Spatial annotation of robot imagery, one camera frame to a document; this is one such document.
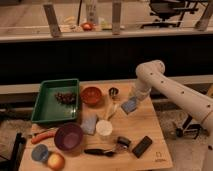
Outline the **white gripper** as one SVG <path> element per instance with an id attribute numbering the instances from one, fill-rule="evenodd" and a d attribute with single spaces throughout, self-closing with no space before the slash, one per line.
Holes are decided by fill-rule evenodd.
<path id="1" fill-rule="evenodd" d="M 138 101 L 143 101 L 150 94 L 151 90 L 148 89 L 146 91 L 139 90 L 135 85 L 131 87 L 131 91 L 129 93 L 130 98 L 136 98 Z"/>

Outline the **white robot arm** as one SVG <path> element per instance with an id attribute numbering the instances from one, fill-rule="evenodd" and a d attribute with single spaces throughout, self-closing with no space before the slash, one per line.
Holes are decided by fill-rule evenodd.
<path id="1" fill-rule="evenodd" d="M 164 72 L 165 65 L 161 60 L 139 64 L 131 95 L 143 101 L 155 88 L 206 128 L 209 138 L 202 171 L 213 171 L 213 98 L 169 79 Z"/>

